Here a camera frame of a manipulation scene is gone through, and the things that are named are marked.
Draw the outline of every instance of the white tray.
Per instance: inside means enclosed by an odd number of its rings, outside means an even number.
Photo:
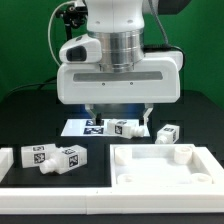
[[[129,145],[133,163],[120,166],[118,146],[110,146],[111,187],[0,189],[0,214],[224,212],[224,170],[205,147],[190,145],[193,162],[177,165],[177,145]],[[191,184],[195,172],[209,174],[212,184]],[[142,176],[118,184],[120,174]]]

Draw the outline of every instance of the white paper sheet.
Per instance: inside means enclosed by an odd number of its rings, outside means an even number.
[[[107,122],[110,119],[104,119],[102,126],[93,125],[90,119],[69,119],[66,122],[61,136],[117,136],[107,133]],[[139,124],[138,120],[126,120],[127,122]],[[147,126],[141,126],[145,129],[144,137],[150,136]]]

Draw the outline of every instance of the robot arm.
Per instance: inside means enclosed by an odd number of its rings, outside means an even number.
[[[149,1],[155,12],[165,14],[176,14],[190,2]],[[63,64],[58,71],[59,99],[65,104],[85,104],[94,120],[99,116],[93,104],[144,103],[146,123],[153,103],[179,98],[183,54],[168,49],[144,51],[142,12],[152,12],[152,8],[145,7],[147,0],[85,3],[88,33],[68,41],[60,51]]]

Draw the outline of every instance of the green wall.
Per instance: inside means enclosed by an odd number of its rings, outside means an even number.
[[[0,3],[0,99],[11,89],[42,82],[57,72],[47,44],[50,15],[62,0],[1,0]],[[179,15],[161,16],[170,43],[187,54],[181,86],[198,90],[224,108],[224,1],[192,0]],[[161,43],[152,16],[145,16],[145,43]],[[85,28],[76,31],[76,35]],[[58,52],[65,41],[63,22],[52,30]]]

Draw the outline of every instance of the black tabletop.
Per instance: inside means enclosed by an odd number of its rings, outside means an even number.
[[[138,119],[144,105],[97,105],[103,118]],[[110,144],[153,144],[165,124],[180,126],[177,143],[206,146],[224,166],[224,111],[203,94],[183,91],[174,104],[155,104],[149,117],[151,137],[61,137],[67,119],[87,119],[83,105],[63,105],[57,93],[20,91],[0,103],[0,148],[12,147],[14,165],[0,187],[107,187],[110,182]],[[59,146],[81,145],[88,149],[88,165],[64,175],[40,175],[37,168],[23,169],[21,147],[55,143]],[[0,216],[0,223],[223,223],[224,214],[144,214],[96,216]]]

